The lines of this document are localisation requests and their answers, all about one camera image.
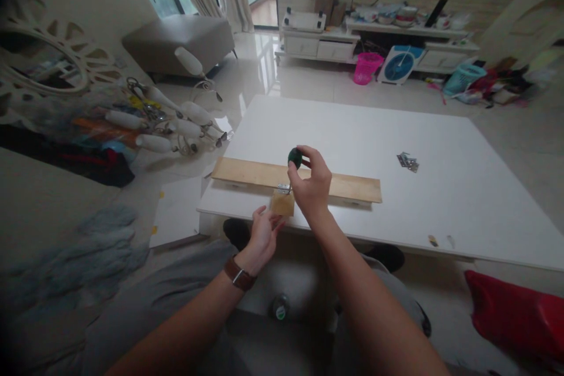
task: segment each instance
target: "lamp shade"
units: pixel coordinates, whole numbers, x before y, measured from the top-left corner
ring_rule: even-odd
[[[195,76],[204,76],[202,63],[184,47],[178,47],[174,50],[174,55],[189,73]]]
[[[175,119],[170,123],[169,128],[179,133],[186,139],[198,139],[202,134],[202,129],[194,122],[190,122],[189,120]]]
[[[140,117],[118,112],[117,110],[109,110],[105,118],[108,122],[127,129],[140,129],[143,126],[143,120]]]
[[[155,153],[168,153],[172,151],[172,144],[166,138],[156,135],[139,135],[135,139],[135,143],[146,150]]]
[[[164,95],[160,89],[158,89],[155,86],[150,86],[147,88],[147,91],[145,92],[145,96],[149,99],[152,100],[154,102],[157,102],[158,104],[161,104],[163,106],[166,106],[168,108],[171,108],[173,110],[176,110],[177,112],[182,113],[182,109],[180,108],[180,106],[177,106],[175,103],[173,103],[172,101],[169,100],[169,98]]]
[[[182,113],[200,126],[208,125],[213,121],[210,113],[193,102],[182,103]]]

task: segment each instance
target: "drawer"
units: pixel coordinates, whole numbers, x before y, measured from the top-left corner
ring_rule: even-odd
[[[319,41],[317,58],[320,60],[348,61],[353,57],[355,45],[352,43],[338,43]]]
[[[420,68],[454,69],[468,59],[464,53],[450,53],[441,51],[428,51],[418,64]]]
[[[317,56],[317,45],[319,40],[316,38],[288,37],[284,41],[286,53],[300,56]]]

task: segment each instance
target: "blue fan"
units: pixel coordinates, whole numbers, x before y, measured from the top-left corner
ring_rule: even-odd
[[[423,49],[412,46],[394,46],[386,57],[377,81],[402,84],[421,59]]]

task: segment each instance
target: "person's left hand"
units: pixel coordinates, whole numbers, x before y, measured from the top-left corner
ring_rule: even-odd
[[[276,251],[276,238],[284,227],[282,216],[271,210],[264,213],[266,206],[259,207],[253,213],[253,228],[248,245],[235,256],[235,262],[251,276],[256,276],[270,261]]]

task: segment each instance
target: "gray pants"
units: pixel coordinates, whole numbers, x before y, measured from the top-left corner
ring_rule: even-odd
[[[153,273],[118,295],[86,330],[82,374],[104,374],[135,344],[198,295],[222,270],[227,259],[236,253],[236,248],[227,241],[212,242],[196,254]],[[421,309],[402,282],[379,261],[366,256],[364,258],[420,326],[424,319]],[[341,316],[335,333],[330,373],[360,372],[357,351],[346,321]],[[249,375],[243,360],[230,345],[225,329],[219,334],[197,373]]]

